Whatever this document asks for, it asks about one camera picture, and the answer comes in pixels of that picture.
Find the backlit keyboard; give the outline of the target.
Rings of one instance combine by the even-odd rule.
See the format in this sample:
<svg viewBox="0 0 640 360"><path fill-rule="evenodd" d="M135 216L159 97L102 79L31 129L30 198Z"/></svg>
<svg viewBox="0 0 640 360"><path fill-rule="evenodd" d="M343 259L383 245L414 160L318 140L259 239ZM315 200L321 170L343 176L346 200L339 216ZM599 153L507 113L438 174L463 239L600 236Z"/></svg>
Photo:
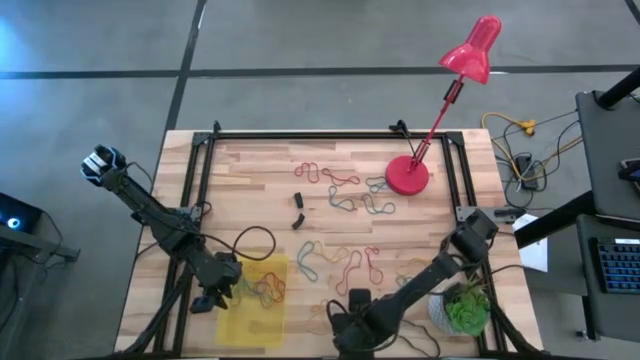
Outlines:
<svg viewBox="0 0 640 360"><path fill-rule="evenodd" d="M596 238L594 244L603 291L640 295L640 239Z"/></svg>

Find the black pole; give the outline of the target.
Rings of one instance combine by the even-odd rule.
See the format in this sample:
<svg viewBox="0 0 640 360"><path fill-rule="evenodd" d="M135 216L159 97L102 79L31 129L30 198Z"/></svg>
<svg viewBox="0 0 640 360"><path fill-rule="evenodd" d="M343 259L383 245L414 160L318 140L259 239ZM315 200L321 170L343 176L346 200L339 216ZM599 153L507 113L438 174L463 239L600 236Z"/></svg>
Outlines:
<svg viewBox="0 0 640 360"><path fill-rule="evenodd" d="M640 67L633 70L609 90L596 96L596 103L604 109L610 109L623 98L640 87Z"/></svg>

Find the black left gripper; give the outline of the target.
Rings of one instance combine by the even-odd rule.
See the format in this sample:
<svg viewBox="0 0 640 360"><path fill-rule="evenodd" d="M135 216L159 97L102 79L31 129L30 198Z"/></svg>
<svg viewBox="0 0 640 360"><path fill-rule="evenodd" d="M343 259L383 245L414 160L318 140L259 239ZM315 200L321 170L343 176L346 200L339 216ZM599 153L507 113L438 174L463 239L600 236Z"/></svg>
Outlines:
<svg viewBox="0 0 640 360"><path fill-rule="evenodd" d="M214 307L226 310L225 299L232 298L232 288L242 275L237 257L232 253L202 251L189 261L189 267L202 289L202 294L192 301L190 312L210 312Z"/></svg>

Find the black diagonal desk bar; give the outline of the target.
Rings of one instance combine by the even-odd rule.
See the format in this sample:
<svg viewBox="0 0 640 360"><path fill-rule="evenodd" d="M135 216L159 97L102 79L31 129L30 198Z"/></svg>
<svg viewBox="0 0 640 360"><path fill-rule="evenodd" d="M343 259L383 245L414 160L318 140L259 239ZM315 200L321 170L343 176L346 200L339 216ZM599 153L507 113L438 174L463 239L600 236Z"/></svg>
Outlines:
<svg viewBox="0 0 640 360"><path fill-rule="evenodd" d="M579 215L595 215L592 191L574 198L550 213L528 223L514 232L518 248L527 247L556 231L575 223Z"/></svg>

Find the dark grey keyboard shelf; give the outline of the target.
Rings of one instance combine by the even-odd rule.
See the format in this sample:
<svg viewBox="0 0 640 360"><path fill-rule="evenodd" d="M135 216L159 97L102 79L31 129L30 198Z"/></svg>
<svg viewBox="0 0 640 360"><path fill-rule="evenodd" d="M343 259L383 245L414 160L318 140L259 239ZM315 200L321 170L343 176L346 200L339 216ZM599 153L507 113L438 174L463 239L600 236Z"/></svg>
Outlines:
<svg viewBox="0 0 640 360"><path fill-rule="evenodd" d="M640 232L603 224L581 215L576 220L587 294L583 297L587 333L640 343L640 295L605 293L596 266L596 238L638 238Z"/></svg>

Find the black power brick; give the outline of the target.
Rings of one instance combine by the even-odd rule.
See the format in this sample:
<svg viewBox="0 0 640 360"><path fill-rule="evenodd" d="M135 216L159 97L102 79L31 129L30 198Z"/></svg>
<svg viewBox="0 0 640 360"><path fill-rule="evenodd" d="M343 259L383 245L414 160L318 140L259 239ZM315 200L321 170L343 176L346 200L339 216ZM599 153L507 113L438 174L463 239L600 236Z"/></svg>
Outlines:
<svg viewBox="0 0 640 360"><path fill-rule="evenodd" d="M518 190L536 191L539 183L536 178L535 165L531 155L518 155L515 158L516 168L521 175Z"/></svg>

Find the black handheld device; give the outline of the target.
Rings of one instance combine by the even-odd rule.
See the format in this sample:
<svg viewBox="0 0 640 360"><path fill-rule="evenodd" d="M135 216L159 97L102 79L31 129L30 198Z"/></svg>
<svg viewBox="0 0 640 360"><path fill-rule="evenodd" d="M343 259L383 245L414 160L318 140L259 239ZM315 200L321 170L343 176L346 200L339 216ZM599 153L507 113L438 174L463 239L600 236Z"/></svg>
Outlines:
<svg viewBox="0 0 640 360"><path fill-rule="evenodd" d="M620 162L618 178L629 182L640 183L640 158L622 160Z"/></svg>

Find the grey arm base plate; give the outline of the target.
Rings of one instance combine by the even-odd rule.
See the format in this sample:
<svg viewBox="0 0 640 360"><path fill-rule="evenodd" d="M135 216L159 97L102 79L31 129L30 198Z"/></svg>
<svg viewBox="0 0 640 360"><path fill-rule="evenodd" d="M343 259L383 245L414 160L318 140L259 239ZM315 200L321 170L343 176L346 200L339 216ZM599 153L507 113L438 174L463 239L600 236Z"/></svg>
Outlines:
<svg viewBox="0 0 640 360"><path fill-rule="evenodd" d="M484 213L496 224L513 224L519 217L526 213L525 210L514 207L457 206L454 209L458 221L466 220L476 211Z"/></svg>

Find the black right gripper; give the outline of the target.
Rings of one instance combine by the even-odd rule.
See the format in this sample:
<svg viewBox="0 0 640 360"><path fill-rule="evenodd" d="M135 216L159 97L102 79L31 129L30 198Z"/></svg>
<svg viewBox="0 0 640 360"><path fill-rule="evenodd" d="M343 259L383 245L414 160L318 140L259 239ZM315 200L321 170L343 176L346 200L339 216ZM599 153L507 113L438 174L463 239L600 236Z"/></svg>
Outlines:
<svg viewBox="0 0 640 360"><path fill-rule="evenodd" d="M374 353L389 348L399 335L403 305L394 298L371 300L369 289L350 289L348 308L328 302L334 347L340 353Z"/></svg>

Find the white paper sheet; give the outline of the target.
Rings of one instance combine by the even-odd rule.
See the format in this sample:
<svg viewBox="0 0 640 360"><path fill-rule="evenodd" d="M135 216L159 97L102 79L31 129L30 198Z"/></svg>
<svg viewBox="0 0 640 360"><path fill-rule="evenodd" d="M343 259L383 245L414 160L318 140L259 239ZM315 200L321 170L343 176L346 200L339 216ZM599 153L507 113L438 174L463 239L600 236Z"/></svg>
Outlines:
<svg viewBox="0 0 640 360"><path fill-rule="evenodd" d="M528 213L523 214L512 224L512 230L516 232L525 225L537 220L537 217ZM519 249L522 265L534 270L546 273L548 271L548 239L543 238L533 244Z"/></svg>

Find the black device with blue light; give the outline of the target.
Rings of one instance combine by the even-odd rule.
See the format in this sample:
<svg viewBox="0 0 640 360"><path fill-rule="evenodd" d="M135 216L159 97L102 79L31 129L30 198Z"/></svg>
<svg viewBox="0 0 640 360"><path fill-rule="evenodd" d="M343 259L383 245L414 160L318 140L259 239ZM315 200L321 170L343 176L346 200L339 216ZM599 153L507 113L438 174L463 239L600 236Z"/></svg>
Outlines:
<svg viewBox="0 0 640 360"><path fill-rule="evenodd" d="M4 238L0 231L0 249L30 247L41 250L43 241L35 236L43 210L0 192L0 228L29 235L26 243Z"/></svg>

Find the yellow translucent plastic bin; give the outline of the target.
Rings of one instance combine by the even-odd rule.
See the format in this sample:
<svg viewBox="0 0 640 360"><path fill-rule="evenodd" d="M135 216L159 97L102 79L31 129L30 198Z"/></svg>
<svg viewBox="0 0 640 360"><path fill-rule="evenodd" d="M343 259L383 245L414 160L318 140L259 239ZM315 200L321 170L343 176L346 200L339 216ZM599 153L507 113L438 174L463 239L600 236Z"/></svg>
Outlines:
<svg viewBox="0 0 640 360"><path fill-rule="evenodd" d="M286 283L289 257L271 255L264 261L243 262L241 277L254 285L268 272L275 273ZM215 344L225 347L277 348L284 335L284 300L264 308L258 298L245 298L239 306L222 310L217 317Z"/></svg>

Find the yellow rubber band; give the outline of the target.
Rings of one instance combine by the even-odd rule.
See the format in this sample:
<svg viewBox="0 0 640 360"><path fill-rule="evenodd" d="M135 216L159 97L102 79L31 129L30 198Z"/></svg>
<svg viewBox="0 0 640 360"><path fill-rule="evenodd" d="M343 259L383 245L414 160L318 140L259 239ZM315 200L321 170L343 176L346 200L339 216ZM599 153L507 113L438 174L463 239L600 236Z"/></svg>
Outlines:
<svg viewBox="0 0 640 360"><path fill-rule="evenodd" d="M338 263L343 259L346 259L350 254L347 248L339 247L332 255L328 255L324 250L323 244L319 241L314 242L314 249L312 250L312 252L315 255L318 255L321 258L323 258L328 263L332 263L332 264Z"/></svg>
<svg viewBox="0 0 640 360"><path fill-rule="evenodd" d="M396 274L399 276L409 276L414 270L421 271L423 268L431 264L430 260L421 258L412 258L408 262L396 268Z"/></svg>
<svg viewBox="0 0 640 360"><path fill-rule="evenodd" d="M326 313L326 306L328 300L323 299L318 304L313 305L310 308L310 317L306 321L306 330L318 336L327 335L330 330L328 316Z"/></svg>

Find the red desk lamp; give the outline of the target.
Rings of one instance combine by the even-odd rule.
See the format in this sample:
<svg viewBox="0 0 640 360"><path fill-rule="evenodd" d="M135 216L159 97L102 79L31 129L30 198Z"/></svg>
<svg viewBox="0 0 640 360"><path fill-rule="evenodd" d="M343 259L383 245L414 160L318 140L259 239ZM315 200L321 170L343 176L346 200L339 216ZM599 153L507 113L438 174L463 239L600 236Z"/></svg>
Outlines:
<svg viewBox="0 0 640 360"><path fill-rule="evenodd" d="M439 65L458 75L443 97L444 104L429 133L420 142L412 155L402 155L389 162L385 171L387 185L395 193L405 196L422 192L430 179L423 159L447 110L457 101L464 87L464 80L470 79L486 85L490 77L489 53L501 33L502 22L495 15L480 17L474 24L466 40L445 53Z"/></svg>

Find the dark grey desk panel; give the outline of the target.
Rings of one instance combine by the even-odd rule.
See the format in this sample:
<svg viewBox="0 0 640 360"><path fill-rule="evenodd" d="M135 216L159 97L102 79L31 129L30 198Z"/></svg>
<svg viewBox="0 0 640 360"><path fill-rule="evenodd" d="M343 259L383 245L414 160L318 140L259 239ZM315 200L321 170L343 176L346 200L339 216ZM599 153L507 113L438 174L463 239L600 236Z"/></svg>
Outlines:
<svg viewBox="0 0 640 360"><path fill-rule="evenodd" d="M640 194L618 176L623 160L640 159L640 103L624 98L607 110L591 92L575 101L596 213L640 222Z"/></svg>

